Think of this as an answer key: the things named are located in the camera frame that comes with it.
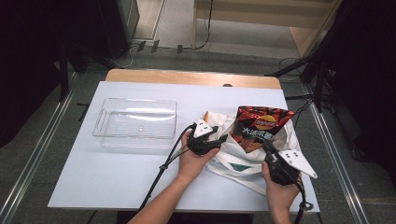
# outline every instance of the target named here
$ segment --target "gray floor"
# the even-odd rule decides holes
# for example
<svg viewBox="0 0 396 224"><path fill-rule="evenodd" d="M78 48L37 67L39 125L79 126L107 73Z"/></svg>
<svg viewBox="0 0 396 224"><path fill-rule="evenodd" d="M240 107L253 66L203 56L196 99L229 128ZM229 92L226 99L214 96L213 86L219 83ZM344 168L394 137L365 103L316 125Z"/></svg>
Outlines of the gray floor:
<svg viewBox="0 0 396 224"><path fill-rule="evenodd" d="M152 54L149 52L149 48L133 52L133 55L134 63L130 67L131 69L210 71L247 75L274 72L277 70L279 62L277 59L211 52L188 52L177 55L174 51L167 49ZM77 85L69 107L53 135L11 223L85 223L89 219L92 211L49 209L47 204L81 124L78 120L84 107L77 103L88 104L91 101L98 82L105 79L106 72L107 70L102 65L92 62L86 74L78 74ZM304 94L298 78L284 76L280 80L286 96ZM40 134L44 132L51 113L58 104L59 94L59 89L56 89L28 120L19 135L10 144L1 148L0 199L2 202L7 198L9 190L28 161ZM289 109L296 110L304 103L305 100L288 101L288 106ZM336 117L327 110L324 110L324 115L369 220L371 223L395 223L393 212L396 208L394 200L396 192L387 173L375 163L353 160L349 145ZM317 191L321 219L324 223L355 223L309 108L301 114L296 132L303 153L319 175L319 179L312 180L312 182ZM115 220L116 212L99 211L92 223L115 223ZM271 223L271 221L268 214L255 214L254 223ZM302 223L319 223L319 221L317 216L311 215L304 216Z"/></svg>

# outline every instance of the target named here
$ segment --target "table surface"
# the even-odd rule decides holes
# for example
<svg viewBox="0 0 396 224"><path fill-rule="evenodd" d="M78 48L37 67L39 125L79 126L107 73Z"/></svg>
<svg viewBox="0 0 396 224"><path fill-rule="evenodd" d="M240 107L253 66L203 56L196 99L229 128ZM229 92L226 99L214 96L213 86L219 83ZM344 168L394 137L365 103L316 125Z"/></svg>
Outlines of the table surface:
<svg viewBox="0 0 396 224"><path fill-rule="evenodd" d="M249 81L255 88L247 88ZM221 87L225 83L233 87ZM130 148L101 147L100 139L93 136L92 131L106 98L175 100L176 135L179 135L206 110L229 114L239 105L287 109L279 88L279 81L274 77L159 70L109 71L106 81L99 84L92 98L49 207L135 210L143 202L159 166L165 162L166 151L145 154ZM151 198L176 174L177 161L164 172ZM307 201L314 205L307 213L316 213L318 201L310 178L303 175L303 181ZM298 196L290 211L297 212L300 202L301 196ZM255 213L268 211L268 206L265 196L205 168L181 198L177 211Z"/></svg>

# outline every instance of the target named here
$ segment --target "white table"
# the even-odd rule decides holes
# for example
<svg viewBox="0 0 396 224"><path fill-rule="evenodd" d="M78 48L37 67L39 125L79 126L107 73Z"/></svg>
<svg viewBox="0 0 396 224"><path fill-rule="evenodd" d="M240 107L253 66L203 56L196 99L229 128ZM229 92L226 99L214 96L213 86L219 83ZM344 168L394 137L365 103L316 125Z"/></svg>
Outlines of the white table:
<svg viewBox="0 0 396 224"><path fill-rule="evenodd" d="M136 210L143 202L166 156L135 154L128 149L101 147L92 131L106 98L174 100L177 102L176 137L208 111L233 113L239 105L287 108L282 90L226 88L178 84L101 82L48 207L67 209ZM154 198L177 173L177 161L164 172ZM307 175L306 199L319 212L318 201ZM290 211L297 212L301 197ZM256 213L268 211L264 196L206 168L187 189L177 211Z"/></svg>

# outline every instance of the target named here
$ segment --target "clear plastic container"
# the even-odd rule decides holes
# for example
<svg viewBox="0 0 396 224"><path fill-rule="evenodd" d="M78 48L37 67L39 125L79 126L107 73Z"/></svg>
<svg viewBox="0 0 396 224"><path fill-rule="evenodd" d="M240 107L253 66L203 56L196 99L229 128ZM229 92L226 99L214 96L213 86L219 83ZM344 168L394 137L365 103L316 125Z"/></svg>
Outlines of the clear plastic container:
<svg viewBox="0 0 396 224"><path fill-rule="evenodd" d="M93 135L102 147L170 149L177 120L175 101L105 99Z"/></svg>

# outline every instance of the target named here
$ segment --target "snack bag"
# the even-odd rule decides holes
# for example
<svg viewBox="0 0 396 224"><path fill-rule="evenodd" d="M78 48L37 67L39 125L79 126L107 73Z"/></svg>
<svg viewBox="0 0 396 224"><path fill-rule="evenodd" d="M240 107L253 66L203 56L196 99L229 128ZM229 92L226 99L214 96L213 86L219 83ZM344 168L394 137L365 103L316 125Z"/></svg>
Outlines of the snack bag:
<svg viewBox="0 0 396 224"><path fill-rule="evenodd" d="M239 106L231 136L245 150L262 147L264 139L271 140L294 112L263 106Z"/></svg>

